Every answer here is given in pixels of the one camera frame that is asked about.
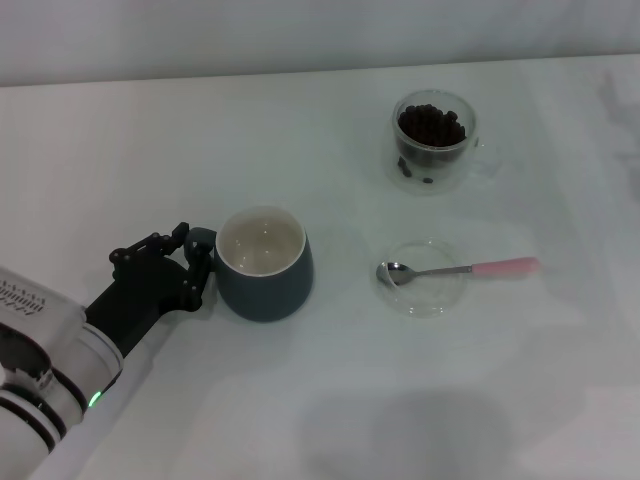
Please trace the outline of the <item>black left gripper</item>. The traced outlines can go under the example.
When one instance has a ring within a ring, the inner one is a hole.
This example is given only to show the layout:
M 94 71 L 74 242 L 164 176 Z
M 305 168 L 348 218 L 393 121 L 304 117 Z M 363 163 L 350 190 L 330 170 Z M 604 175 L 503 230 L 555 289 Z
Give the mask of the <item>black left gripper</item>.
M 155 257 L 169 256 L 181 248 L 189 230 L 189 224 L 181 222 L 170 234 L 154 232 L 110 253 L 112 264 L 123 264 L 114 269 L 113 283 L 86 308 L 86 318 L 124 357 L 163 315 L 194 312 L 202 306 L 213 271 L 213 246 L 187 241 L 184 253 L 188 268 L 169 258 Z M 134 258 L 138 255 L 152 256 Z

